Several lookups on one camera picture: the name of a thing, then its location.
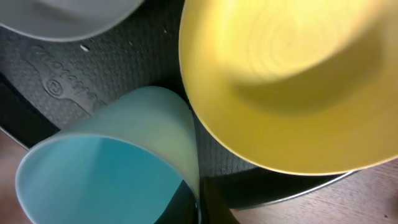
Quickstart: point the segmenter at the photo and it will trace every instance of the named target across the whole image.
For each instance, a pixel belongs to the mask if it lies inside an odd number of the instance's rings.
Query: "wooden table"
[[[303,197],[233,213],[242,224],[398,223],[398,160]]]
[[[0,224],[28,224],[15,195],[15,171],[26,153],[0,131]],[[398,223],[398,160],[268,207],[233,211],[242,224]]]

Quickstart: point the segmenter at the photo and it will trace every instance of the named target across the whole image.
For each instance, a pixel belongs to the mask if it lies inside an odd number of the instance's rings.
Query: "round tray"
[[[120,25],[79,42],[44,42],[0,28],[0,72],[12,94],[34,108],[21,110],[35,115],[19,120],[36,124],[31,133],[8,124],[9,133],[32,146],[141,86],[163,86],[188,101],[178,64],[182,7],[182,0],[147,0]],[[280,202],[349,175],[304,177],[261,169],[223,148],[197,119],[195,127],[200,174],[215,179],[230,208]]]

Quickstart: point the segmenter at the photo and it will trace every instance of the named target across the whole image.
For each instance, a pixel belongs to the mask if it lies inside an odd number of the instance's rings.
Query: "white speck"
[[[83,44],[80,44],[80,48],[83,49],[85,52],[90,51],[90,49],[87,46],[84,46]]]

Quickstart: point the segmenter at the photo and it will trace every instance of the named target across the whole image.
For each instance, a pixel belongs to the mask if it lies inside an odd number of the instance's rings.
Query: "blue cup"
[[[35,224],[152,224],[183,182],[199,203],[191,111],[150,86],[34,146],[16,192]]]

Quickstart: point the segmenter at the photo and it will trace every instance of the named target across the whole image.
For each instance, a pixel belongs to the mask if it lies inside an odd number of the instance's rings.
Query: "embossed logo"
[[[64,64],[57,61],[42,46],[28,46],[22,57],[36,68],[47,93],[57,99],[70,99],[93,114],[105,107],[109,100],[81,75],[72,75]]]

